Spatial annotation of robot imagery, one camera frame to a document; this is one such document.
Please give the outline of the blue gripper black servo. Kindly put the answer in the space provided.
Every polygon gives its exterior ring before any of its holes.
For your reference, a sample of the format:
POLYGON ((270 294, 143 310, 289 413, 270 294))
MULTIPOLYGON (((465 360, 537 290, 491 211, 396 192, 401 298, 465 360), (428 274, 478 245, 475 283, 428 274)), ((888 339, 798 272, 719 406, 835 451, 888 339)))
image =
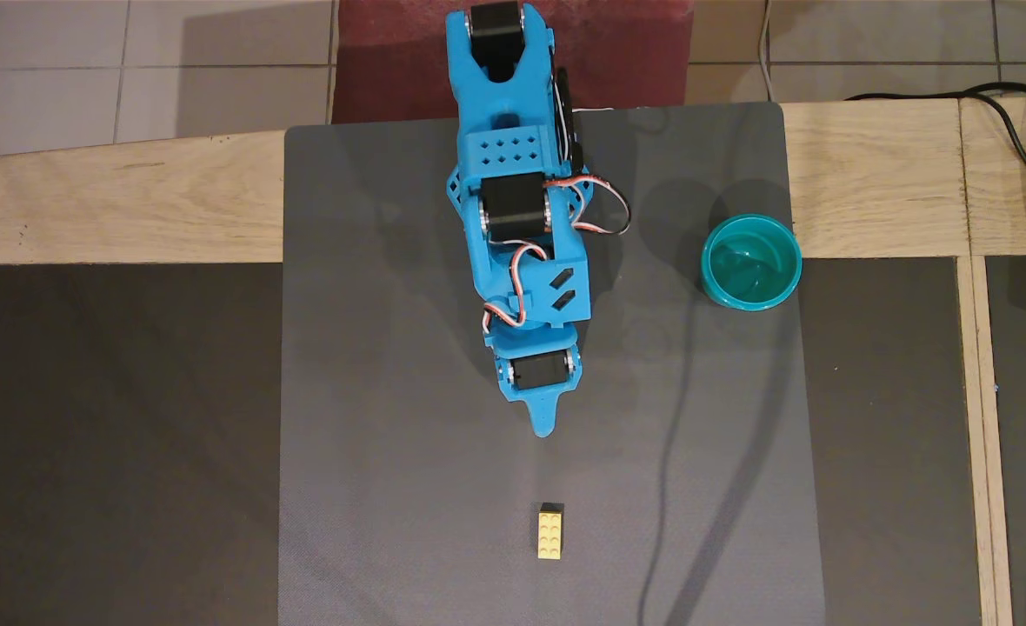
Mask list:
POLYGON ((513 328, 494 323, 483 341, 492 352, 498 389, 505 399, 525 404, 534 435, 551 435, 558 400, 583 376, 576 325, 529 323, 513 328))

